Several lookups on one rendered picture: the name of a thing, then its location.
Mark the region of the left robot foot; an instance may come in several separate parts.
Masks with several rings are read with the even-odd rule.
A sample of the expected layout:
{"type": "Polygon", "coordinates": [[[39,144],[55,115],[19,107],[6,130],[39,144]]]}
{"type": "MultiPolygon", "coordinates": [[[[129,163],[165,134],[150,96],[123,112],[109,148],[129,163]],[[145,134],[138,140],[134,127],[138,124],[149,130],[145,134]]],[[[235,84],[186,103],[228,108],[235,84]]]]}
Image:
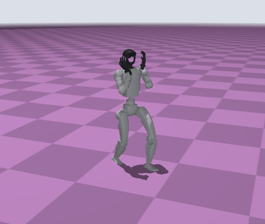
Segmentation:
{"type": "Polygon", "coordinates": [[[158,171],[159,170],[158,168],[154,167],[151,164],[149,166],[146,166],[146,164],[145,164],[144,167],[147,168],[150,171],[158,171]]]}

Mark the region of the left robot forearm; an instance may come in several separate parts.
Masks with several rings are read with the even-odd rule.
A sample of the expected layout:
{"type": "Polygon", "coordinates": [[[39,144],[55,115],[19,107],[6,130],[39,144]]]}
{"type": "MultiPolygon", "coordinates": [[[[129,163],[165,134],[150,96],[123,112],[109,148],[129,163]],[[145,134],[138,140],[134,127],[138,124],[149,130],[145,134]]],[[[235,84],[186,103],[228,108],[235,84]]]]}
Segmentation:
{"type": "MultiPolygon", "coordinates": [[[[140,67],[141,67],[141,66],[140,66],[140,67]]],[[[139,71],[141,72],[141,74],[142,74],[142,76],[143,76],[143,78],[144,78],[144,81],[145,81],[145,82],[149,82],[149,81],[151,81],[151,83],[152,83],[152,80],[151,80],[151,78],[149,77],[148,72],[145,70],[145,67],[144,67],[143,70],[142,70],[140,67],[139,67],[139,71]]],[[[152,85],[153,85],[153,83],[152,83],[152,85]]]]}

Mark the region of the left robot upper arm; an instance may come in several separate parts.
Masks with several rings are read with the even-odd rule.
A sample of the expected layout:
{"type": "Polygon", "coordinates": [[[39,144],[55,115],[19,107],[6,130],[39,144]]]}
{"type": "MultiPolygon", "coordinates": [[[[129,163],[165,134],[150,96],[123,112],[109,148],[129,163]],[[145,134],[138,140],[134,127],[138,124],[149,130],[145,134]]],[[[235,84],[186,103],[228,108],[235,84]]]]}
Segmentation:
{"type": "MultiPolygon", "coordinates": [[[[141,73],[140,73],[140,76],[142,77],[142,79],[143,79],[143,81],[144,81],[144,78],[143,78],[143,76],[142,76],[142,74],[141,74],[141,73]]],[[[150,89],[150,88],[152,88],[152,87],[153,87],[153,85],[152,85],[151,81],[149,81],[149,82],[145,82],[145,87],[146,87],[147,89],[150,89]]]]}

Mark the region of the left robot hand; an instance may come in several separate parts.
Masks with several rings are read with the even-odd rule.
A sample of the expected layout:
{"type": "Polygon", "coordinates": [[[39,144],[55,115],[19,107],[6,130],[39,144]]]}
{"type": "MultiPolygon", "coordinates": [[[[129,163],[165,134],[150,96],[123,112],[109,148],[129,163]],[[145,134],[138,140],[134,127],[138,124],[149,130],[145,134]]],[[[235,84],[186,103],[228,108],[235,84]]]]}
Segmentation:
{"type": "Polygon", "coordinates": [[[145,54],[145,52],[144,51],[141,51],[141,54],[143,55],[143,58],[141,57],[141,59],[142,59],[142,64],[140,64],[140,68],[143,70],[144,69],[144,67],[145,67],[145,62],[146,62],[146,54],[145,54]]]}

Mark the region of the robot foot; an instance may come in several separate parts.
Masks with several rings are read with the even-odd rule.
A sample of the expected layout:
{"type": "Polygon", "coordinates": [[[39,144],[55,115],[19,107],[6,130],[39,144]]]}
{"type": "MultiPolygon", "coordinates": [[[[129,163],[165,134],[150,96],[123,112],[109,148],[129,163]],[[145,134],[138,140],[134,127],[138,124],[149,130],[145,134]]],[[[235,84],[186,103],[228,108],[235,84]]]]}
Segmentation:
{"type": "Polygon", "coordinates": [[[159,170],[158,168],[154,167],[151,164],[149,166],[146,166],[146,164],[145,164],[144,167],[147,168],[150,171],[158,171],[159,170]]]}
{"type": "Polygon", "coordinates": [[[112,157],[112,160],[113,160],[114,162],[116,162],[117,164],[119,164],[119,165],[123,164],[123,163],[120,161],[119,158],[114,159],[114,158],[112,157]]]}

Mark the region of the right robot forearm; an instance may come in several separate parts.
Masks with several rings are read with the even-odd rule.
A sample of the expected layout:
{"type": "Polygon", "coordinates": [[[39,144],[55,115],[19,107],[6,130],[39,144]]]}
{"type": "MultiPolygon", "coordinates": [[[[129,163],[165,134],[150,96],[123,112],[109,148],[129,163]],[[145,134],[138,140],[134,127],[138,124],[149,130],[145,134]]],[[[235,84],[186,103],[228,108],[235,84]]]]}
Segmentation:
{"type": "Polygon", "coordinates": [[[133,79],[133,78],[132,78],[132,75],[130,75],[130,73],[127,72],[127,73],[126,73],[126,79],[125,79],[123,85],[121,86],[121,88],[119,89],[119,93],[120,93],[120,94],[123,94],[124,91],[125,91],[126,89],[129,88],[129,85],[130,85],[132,79],[133,79]]]}

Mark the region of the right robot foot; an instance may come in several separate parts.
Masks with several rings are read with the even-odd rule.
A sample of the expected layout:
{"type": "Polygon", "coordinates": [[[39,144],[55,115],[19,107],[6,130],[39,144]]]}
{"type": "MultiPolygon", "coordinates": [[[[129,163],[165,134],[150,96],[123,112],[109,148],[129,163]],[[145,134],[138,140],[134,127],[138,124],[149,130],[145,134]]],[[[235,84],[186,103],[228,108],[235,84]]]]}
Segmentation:
{"type": "Polygon", "coordinates": [[[119,158],[114,159],[114,158],[112,157],[112,160],[113,160],[114,162],[116,162],[117,164],[119,164],[119,165],[123,164],[123,163],[120,161],[119,158]]]}

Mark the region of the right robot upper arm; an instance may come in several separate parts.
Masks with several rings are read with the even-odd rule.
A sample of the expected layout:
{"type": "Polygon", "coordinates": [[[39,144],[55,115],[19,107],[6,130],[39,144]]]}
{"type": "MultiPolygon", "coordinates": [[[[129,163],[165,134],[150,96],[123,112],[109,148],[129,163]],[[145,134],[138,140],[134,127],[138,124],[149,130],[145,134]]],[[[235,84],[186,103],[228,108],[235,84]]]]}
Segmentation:
{"type": "MultiPolygon", "coordinates": [[[[121,88],[121,86],[123,85],[123,81],[122,81],[122,77],[121,77],[122,75],[123,75],[122,70],[117,70],[116,72],[113,73],[113,77],[115,78],[118,91],[121,88]]],[[[126,95],[126,94],[127,94],[127,89],[121,95],[126,95]]]]}

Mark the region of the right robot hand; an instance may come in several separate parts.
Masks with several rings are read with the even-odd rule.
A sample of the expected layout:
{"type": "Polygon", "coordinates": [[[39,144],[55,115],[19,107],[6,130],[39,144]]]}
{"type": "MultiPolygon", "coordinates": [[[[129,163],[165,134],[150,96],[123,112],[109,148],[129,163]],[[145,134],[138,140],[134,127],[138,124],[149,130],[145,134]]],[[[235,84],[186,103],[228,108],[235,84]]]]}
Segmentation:
{"type": "Polygon", "coordinates": [[[131,70],[129,69],[129,65],[128,65],[128,62],[127,62],[127,58],[128,58],[128,57],[126,57],[126,59],[125,59],[125,57],[126,57],[126,56],[122,56],[122,57],[120,58],[119,65],[122,67],[122,69],[125,70],[125,73],[129,72],[130,75],[132,75],[132,72],[131,72],[131,70]],[[123,57],[124,57],[124,58],[123,58],[123,57]]]}

